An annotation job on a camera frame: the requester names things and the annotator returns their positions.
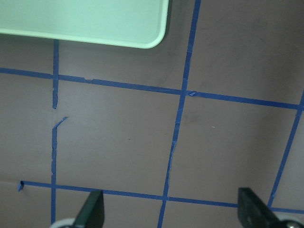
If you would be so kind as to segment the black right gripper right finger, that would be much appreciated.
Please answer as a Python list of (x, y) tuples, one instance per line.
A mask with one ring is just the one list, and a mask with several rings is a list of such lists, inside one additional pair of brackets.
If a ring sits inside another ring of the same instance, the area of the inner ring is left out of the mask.
[(239, 188), (237, 217), (243, 228), (279, 228), (281, 221), (250, 189)]

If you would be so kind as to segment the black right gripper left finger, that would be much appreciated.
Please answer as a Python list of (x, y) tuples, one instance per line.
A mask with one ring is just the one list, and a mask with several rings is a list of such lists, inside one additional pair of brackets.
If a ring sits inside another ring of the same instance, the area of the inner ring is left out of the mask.
[(75, 228), (102, 228), (105, 222), (102, 190), (92, 191), (74, 221)]

